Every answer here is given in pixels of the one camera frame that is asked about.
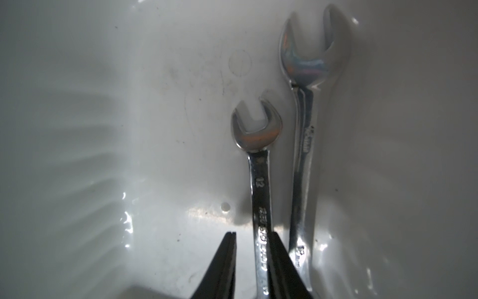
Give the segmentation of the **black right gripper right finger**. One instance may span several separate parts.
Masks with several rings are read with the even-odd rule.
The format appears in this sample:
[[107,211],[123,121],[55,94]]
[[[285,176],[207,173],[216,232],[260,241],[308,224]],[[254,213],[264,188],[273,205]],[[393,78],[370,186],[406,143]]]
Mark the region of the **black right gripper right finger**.
[[267,244],[268,280],[272,299],[311,299],[281,239],[269,232]]

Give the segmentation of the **white plastic storage box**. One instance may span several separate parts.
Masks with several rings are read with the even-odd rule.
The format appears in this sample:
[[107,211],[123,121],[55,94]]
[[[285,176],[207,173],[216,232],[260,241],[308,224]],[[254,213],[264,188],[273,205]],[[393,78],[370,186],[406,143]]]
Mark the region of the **white plastic storage box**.
[[[351,58],[319,111],[308,212],[322,299],[478,296],[478,4],[335,1]],[[1,297],[187,299],[224,234],[256,296],[248,162],[268,99],[273,225],[290,230],[290,19],[327,1],[2,1]]]

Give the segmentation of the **large silver open-end wrench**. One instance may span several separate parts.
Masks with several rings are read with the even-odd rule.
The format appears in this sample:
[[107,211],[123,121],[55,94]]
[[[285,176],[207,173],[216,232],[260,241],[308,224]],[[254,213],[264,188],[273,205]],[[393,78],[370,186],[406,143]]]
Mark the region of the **large silver open-end wrench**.
[[295,100],[295,149],[290,220],[289,257],[306,290],[311,283],[312,217],[311,175],[314,152],[321,145],[319,114],[330,99],[331,91],[345,69],[352,52],[352,33],[347,16],[334,4],[323,15],[325,49],[306,58],[299,53],[289,18],[279,43],[280,69]]

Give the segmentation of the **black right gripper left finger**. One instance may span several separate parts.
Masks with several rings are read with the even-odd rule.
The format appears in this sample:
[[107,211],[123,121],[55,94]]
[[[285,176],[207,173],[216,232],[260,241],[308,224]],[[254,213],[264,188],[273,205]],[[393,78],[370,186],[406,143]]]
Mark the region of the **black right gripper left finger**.
[[227,232],[191,299],[233,299],[236,257],[236,233]]

